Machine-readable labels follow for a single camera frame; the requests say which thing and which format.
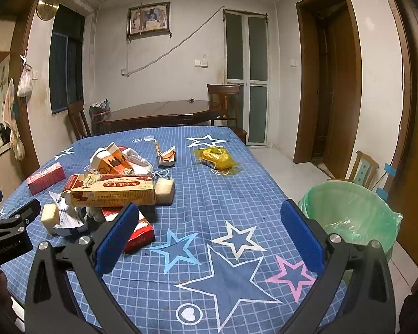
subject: picture frame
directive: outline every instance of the picture frame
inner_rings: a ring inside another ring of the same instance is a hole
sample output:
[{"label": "picture frame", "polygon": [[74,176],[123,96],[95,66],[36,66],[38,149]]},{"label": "picture frame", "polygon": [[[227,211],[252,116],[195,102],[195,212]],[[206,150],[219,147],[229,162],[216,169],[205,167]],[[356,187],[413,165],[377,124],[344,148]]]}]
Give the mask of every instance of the picture frame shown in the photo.
[{"label": "picture frame", "polygon": [[170,1],[128,9],[127,40],[170,34]]}]

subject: red box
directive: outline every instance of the red box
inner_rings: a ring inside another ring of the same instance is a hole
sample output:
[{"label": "red box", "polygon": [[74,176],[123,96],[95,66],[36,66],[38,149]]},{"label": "red box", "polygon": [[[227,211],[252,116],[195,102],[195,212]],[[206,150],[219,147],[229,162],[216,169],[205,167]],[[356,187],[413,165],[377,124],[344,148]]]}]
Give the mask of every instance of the red box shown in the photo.
[{"label": "red box", "polygon": [[31,194],[35,195],[62,179],[65,179],[65,172],[60,163],[57,162],[52,166],[45,168],[43,171],[28,177],[26,182],[28,183]]},{"label": "red box", "polygon": [[[113,221],[122,207],[103,207],[102,212],[106,221]],[[139,212],[139,223],[128,239],[127,245],[124,248],[125,253],[132,252],[136,249],[155,241],[155,231],[150,223],[145,219],[143,214]]]}]

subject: blue checkered tablecloth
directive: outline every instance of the blue checkered tablecloth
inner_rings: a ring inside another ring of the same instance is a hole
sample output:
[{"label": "blue checkered tablecloth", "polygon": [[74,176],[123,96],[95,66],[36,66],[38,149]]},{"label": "blue checkered tablecloth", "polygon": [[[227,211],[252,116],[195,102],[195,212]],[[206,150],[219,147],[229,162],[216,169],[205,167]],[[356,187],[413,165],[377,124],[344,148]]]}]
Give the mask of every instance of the blue checkered tablecloth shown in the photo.
[{"label": "blue checkered tablecloth", "polygon": [[[280,221],[286,196],[229,128],[188,126],[148,128],[82,139],[41,169],[60,162],[67,178],[84,172],[91,155],[113,141],[135,149],[157,170],[152,134],[163,150],[176,147],[169,169],[176,191],[171,206],[156,207],[155,242],[122,254],[103,280],[129,318],[144,333],[275,333],[310,290],[315,274],[306,270]],[[218,175],[192,154],[197,148],[226,147],[241,163],[235,174]],[[34,197],[52,203],[65,180]],[[6,200],[9,215],[33,196],[23,182]],[[32,252],[4,265],[14,297],[25,302],[36,247],[50,236],[38,217],[28,227]],[[72,289],[86,320],[99,325],[74,273]],[[322,324],[331,321],[346,292],[343,283]]]}]

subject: green plastic bag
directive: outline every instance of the green plastic bag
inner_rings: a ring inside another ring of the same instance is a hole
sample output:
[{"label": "green plastic bag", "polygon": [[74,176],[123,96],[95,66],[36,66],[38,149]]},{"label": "green plastic bag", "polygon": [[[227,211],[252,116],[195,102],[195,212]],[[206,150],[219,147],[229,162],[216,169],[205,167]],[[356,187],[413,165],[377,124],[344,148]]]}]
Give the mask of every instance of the green plastic bag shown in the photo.
[{"label": "green plastic bag", "polygon": [[365,187],[346,181],[327,181],[311,188],[299,201],[308,218],[319,222],[327,234],[337,233],[351,244],[378,240],[386,257],[398,235],[402,214],[393,212]]}]

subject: yellow plastic bag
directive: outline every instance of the yellow plastic bag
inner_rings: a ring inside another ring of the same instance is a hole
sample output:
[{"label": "yellow plastic bag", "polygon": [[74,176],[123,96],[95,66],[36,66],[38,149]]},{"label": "yellow plastic bag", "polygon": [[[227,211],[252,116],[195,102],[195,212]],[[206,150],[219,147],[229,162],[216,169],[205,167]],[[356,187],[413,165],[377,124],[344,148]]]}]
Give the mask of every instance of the yellow plastic bag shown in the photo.
[{"label": "yellow plastic bag", "polygon": [[193,153],[201,159],[203,164],[215,170],[226,170],[240,165],[232,159],[225,147],[200,148],[194,150]]}]

